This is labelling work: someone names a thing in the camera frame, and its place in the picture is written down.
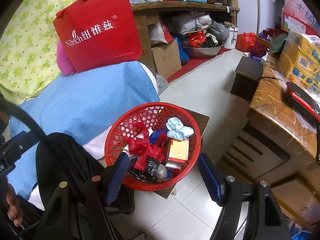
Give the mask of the person's left hand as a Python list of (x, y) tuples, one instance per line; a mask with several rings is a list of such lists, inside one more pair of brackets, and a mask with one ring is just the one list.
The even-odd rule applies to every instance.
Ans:
[(23, 211), (20, 207), (20, 201), (17, 198), (14, 188), (8, 184), (8, 191), (6, 195), (8, 207), (8, 217), (13, 221), (16, 227), (20, 227), (23, 222)]

